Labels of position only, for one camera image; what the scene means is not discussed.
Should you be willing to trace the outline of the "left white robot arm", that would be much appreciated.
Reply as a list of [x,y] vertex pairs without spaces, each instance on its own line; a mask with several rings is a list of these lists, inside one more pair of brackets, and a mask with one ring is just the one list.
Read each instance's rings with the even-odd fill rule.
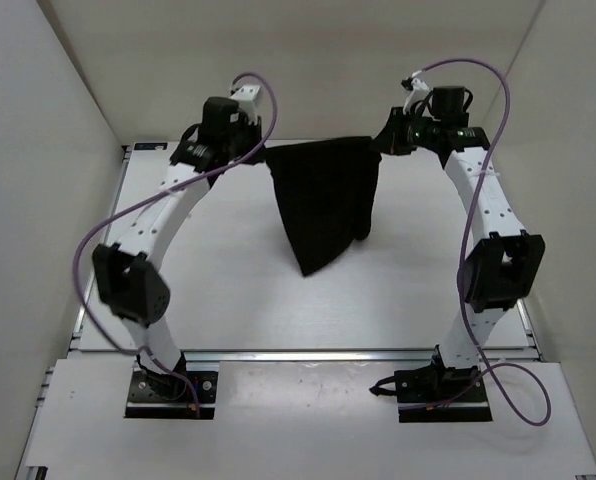
[[171,293],[160,268],[183,222],[224,168],[260,159],[261,95],[259,87],[244,85],[229,97],[207,99],[200,123],[184,132],[170,156],[159,198],[141,208],[113,243],[97,245],[92,254],[100,301],[128,330],[141,368],[166,398],[184,392],[187,373],[165,319]]

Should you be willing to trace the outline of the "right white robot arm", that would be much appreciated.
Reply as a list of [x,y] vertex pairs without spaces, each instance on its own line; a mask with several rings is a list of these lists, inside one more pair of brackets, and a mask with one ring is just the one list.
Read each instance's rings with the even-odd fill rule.
[[406,80],[403,87],[405,102],[392,108],[375,149],[395,156],[417,149],[436,154],[468,215],[457,275],[459,311],[426,376],[430,395],[445,401],[461,390],[462,379],[475,374],[478,350],[496,323],[528,296],[545,242],[513,212],[489,157],[487,134],[469,123],[472,92],[464,86],[430,88],[419,79]]

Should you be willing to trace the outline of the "black skirt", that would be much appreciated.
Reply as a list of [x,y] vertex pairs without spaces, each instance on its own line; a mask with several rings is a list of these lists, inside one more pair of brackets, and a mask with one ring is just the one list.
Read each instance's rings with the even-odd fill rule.
[[267,150],[279,214],[303,276],[369,236],[380,162],[369,136]]

